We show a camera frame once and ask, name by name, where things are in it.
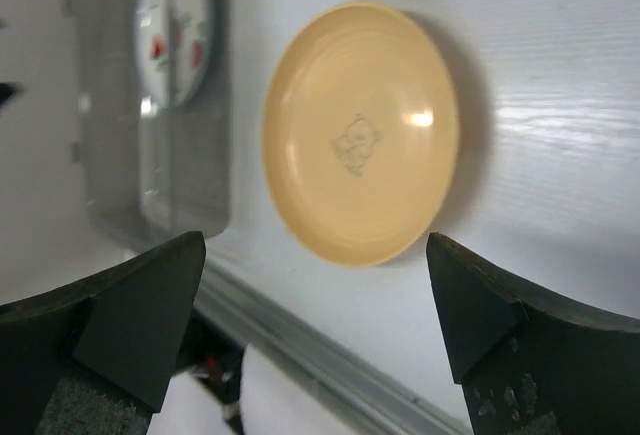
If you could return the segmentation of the aluminium front rail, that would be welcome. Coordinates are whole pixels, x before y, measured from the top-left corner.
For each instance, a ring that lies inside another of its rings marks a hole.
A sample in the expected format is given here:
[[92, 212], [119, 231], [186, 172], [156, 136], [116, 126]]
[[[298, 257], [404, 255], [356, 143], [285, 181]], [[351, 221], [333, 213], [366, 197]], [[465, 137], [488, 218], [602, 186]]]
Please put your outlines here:
[[195, 309], [236, 344], [261, 350], [360, 434], [472, 432], [214, 261], [205, 261]]

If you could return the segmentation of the white watermelon pattern plate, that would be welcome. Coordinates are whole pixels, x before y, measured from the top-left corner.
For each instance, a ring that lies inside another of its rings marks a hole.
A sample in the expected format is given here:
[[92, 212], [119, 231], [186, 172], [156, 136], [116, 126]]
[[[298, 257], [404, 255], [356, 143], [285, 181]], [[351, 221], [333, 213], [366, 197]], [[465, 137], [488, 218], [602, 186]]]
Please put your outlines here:
[[137, 0], [134, 49], [142, 111], [188, 102], [208, 69], [214, 0]]

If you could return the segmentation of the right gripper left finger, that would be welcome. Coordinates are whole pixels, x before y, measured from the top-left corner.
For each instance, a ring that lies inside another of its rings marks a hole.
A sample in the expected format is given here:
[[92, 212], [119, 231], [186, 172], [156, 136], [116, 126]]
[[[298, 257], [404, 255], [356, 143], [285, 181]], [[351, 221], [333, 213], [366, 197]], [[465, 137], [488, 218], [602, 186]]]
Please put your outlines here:
[[186, 232], [1, 307], [4, 434], [144, 434], [160, 412], [205, 262]]

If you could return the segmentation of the white foil-edged board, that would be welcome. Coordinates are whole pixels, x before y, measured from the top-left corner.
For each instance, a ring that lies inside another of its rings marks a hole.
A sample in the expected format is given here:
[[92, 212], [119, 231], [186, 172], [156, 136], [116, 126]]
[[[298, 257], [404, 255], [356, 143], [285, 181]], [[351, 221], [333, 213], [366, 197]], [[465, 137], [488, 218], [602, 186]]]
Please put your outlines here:
[[208, 352], [174, 376], [151, 434], [288, 434], [270, 354], [255, 346]]

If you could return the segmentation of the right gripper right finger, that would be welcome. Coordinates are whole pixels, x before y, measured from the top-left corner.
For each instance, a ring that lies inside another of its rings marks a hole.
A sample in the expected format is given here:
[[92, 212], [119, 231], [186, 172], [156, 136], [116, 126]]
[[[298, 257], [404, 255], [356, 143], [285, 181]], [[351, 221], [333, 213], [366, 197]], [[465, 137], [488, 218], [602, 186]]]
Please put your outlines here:
[[440, 233], [429, 235], [426, 258], [474, 433], [638, 433], [638, 320], [537, 285]]

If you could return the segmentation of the clear plastic bin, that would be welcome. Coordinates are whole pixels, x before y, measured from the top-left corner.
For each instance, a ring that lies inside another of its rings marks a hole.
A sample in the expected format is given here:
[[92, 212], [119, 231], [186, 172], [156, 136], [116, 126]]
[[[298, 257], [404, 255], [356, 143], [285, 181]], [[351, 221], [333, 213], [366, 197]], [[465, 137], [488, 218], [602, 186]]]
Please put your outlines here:
[[137, 251], [230, 217], [231, 0], [214, 0], [204, 85], [156, 114], [134, 70], [134, 0], [72, 0], [80, 79], [79, 157], [96, 226]]

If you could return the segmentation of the yellow bear plastic plate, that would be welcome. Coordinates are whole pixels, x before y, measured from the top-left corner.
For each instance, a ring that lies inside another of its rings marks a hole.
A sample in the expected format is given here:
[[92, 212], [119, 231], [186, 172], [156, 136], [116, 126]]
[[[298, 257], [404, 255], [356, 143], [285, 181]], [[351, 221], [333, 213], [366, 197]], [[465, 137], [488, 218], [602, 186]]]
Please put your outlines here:
[[347, 267], [385, 263], [441, 210], [460, 115], [432, 37], [387, 5], [322, 13], [284, 51], [265, 96], [262, 162], [291, 234]]

